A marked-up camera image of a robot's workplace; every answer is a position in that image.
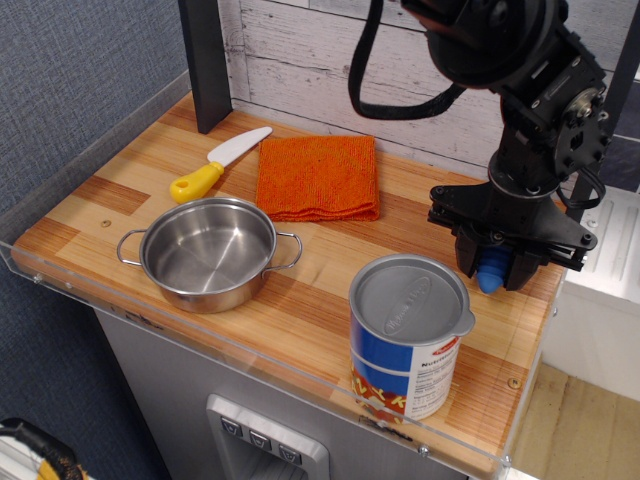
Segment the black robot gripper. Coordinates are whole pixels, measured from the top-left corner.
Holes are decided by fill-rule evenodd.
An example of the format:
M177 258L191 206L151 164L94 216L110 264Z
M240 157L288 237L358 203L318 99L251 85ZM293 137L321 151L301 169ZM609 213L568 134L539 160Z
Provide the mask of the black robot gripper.
M521 290L541 264L581 269L584 256L597 245L595 234L553 201L559 185L550 154L497 152L487 182L431 189L429 221L456 237L457 267L469 278L485 248L510 248L504 288Z

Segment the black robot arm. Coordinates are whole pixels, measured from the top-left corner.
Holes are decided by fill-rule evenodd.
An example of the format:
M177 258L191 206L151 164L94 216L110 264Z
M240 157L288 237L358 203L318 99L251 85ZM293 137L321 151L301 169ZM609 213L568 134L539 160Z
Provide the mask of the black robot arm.
M459 269L523 288L538 268L578 270L596 238L568 215L563 184L601 162L604 73L565 25L562 1L408 1L436 68L500 98L503 133L483 184L431 190L431 222L455 236Z

